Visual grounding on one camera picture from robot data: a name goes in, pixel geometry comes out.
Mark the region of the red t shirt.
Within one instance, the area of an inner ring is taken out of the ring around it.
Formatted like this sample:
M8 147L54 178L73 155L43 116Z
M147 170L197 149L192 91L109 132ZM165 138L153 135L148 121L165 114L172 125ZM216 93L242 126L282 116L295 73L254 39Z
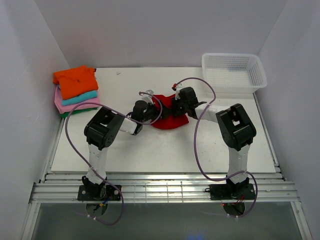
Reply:
M152 97L152 101L154 102L158 110L160 110L160 106L156 99L159 99L161 101L163 107L166 107L167 109L171 110L172 98L174 97L175 97L175 94L172 94L170 96L155 94ZM173 114L170 112L168 117L159 118L155 123L152 124L152 126L159 130L173 130L173 129L182 127L184 125L187 125L188 123L189 123L189 119L186 116L186 114L183 114L181 116L173 116Z

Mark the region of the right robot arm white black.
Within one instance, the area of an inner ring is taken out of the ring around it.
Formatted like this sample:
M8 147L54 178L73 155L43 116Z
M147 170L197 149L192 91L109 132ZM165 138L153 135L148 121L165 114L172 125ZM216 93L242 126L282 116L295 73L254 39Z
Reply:
M223 107L198 101L192 87L173 86L175 97L171 99L175 117L187 114L198 122L206 120L218 124L222 140L228 147L228 171L222 180L214 180L205 189L211 200L254 200L257 191L250 183L247 172L248 153L256 128L244 107L237 103Z

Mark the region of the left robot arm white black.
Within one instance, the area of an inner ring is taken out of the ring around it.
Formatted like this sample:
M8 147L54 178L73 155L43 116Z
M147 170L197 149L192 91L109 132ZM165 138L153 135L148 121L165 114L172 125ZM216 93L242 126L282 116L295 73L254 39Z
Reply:
M144 100L135 102L132 113L122 116L110 109L102 107L84 128L84 135L89 148L90 167L82 180L81 200L119 201L121 186L113 187L104 182L106 176L107 153L118 132L136 136L143 129L143 124L161 118L165 106Z

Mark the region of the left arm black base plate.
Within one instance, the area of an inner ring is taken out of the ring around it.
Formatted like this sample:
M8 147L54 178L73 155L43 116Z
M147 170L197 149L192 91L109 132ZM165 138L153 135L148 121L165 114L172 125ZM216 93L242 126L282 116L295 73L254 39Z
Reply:
M120 201L120 191L110 185L86 186L81 185L78 189L78 201Z

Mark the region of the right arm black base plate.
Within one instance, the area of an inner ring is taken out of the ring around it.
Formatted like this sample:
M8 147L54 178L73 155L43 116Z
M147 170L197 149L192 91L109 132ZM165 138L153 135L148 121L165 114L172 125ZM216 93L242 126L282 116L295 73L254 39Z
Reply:
M211 200L254 200L256 197L254 186L231 187L228 184L210 184L205 190Z

